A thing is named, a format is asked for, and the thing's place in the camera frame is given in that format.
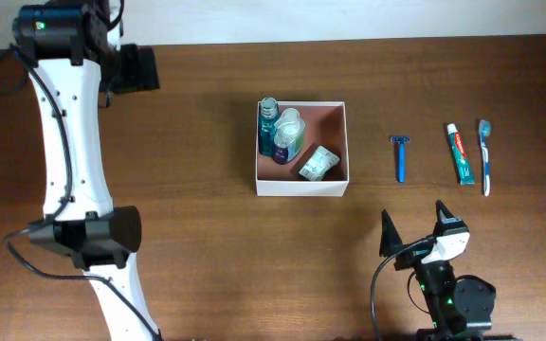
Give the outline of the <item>teal mouthwash bottle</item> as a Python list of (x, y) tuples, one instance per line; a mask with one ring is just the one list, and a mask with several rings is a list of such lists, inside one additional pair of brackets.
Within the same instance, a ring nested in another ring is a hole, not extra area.
[(258, 141), (259, 153), (272, 157), (275, 150), (274, 135), (277, 132), (275, 123), (281, 116), (279, 104), (274, 98), (264, 98), (259, 104)]

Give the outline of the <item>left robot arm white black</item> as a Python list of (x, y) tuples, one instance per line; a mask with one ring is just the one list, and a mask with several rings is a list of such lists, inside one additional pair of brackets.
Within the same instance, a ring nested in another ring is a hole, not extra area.
[(13, 49), (35, 89), (45, 144), (43, 216), (26, 234), (92, 285), (112, 339), (158, 340), (137, 271), (140, 215), (114, 205), (101, 158), (100, 107), (159, 86), (153, 50), (121, 42), (121, 16), (106, 1), (50, 1), (14, 19)]

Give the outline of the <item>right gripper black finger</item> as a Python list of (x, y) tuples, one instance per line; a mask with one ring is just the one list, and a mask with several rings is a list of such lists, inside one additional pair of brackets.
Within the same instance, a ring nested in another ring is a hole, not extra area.
[(435, 236), (448, 236), (458, 233), (464, 233), (464, 221), (454, 216), (442, 200), (435, 203), (437, 222), (434, 226), (433, 234)]
[(404, 244), (386, 209), (383, 209), (381, 212), (381, 224), (379, 255), (381, 257), (390, 257), (399, 252)]

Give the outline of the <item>green red toothpaste tube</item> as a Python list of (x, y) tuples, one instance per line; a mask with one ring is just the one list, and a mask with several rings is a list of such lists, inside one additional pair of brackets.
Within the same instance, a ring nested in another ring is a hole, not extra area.
[(465, 153), (460, 133), (454, 123), (446, 126), (448, 141), (452, 150), (456, 171), (461, 185), (474, 185), (475, 178)]

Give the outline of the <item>dark blue pump bottle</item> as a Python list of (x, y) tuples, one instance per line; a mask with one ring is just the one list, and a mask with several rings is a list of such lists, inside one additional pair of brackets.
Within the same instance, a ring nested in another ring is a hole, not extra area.
[(287, 108), (274, 123), (275, 152), (273, 159), (277, 164), (285, 165), (292, 161), (301, 151), (306, 123), (295, 108)]

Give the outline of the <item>green white soap packet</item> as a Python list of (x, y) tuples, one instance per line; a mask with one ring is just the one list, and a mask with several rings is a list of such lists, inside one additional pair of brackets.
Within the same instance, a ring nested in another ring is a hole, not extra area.
[(313, 155), (299, 170), (299, 175), (309, 181), (321, 181), (327, 171), (334, 167), (340, 158), (323, 146), (318, 146)]

